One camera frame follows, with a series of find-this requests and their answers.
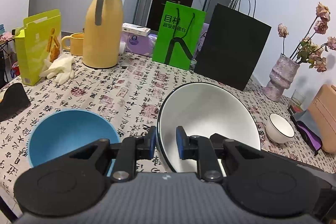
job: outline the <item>green paper bag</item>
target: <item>green paper bag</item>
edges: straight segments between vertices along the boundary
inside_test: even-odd
[[[152,60],[189,70],[205,14],[203,11],[167,1]]]

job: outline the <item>mug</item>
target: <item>mug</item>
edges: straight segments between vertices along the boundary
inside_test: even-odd
[[[65,45],[66,39],[70,39],[70,47]],[[67,51],[70,51],[72,55],[83,56],[83,40],[84,40],[83,32],[67,35],[66,37],[62,38],[62,48]]]

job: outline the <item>gray thermos handle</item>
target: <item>gray thermos handle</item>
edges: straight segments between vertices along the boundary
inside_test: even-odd
[[[96,4],[96,15],[95,15],[95,24],[97,26],[101,25],[101,13],[103,10],[104,0],[97,0]]]

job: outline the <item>brown leather case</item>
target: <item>brown leather case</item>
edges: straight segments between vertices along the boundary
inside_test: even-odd
[[[336,87],[322,85],[308,107],[320,130],[322,149],[329,153],[336,152]]]

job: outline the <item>tablecloth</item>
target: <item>tablecloth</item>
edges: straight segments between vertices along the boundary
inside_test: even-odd
[[[76,57],[73,63],[75,77],[64,85],[53,80],[41,79],[35,86],[24,85],[31,105],[10,120],[0,123],[0,184],[13,197],[16,178],[30,168],[27,158],[31,131],[47,115],[65,108],[86,109],[107,119],[117,130],[121,139],[144,135],[151,125],[157,124],[158,113],[165,97],[176,87],[188,82],[208,82],[234,94],[254,118],[262,148],[303,161],[327,172],[336,171],[332,155],[319,151],[314,156],[310,148],[295,130],[295,137],[288,143],[272,143],[265,133],[265,123],[271,113],[287,119],[294,127],[287,111],[289,99],[282,97],[278,103],[263,95],[262,87],[248,82],[239,91],[191,71],[181,70],[153,62],[151,58],[124,53],[120,62],[111,69],[94,70]],[[17,77],[13,83],[21,82]],[[155,151],[154,158],[139,160],[139,172],[165,172]]]

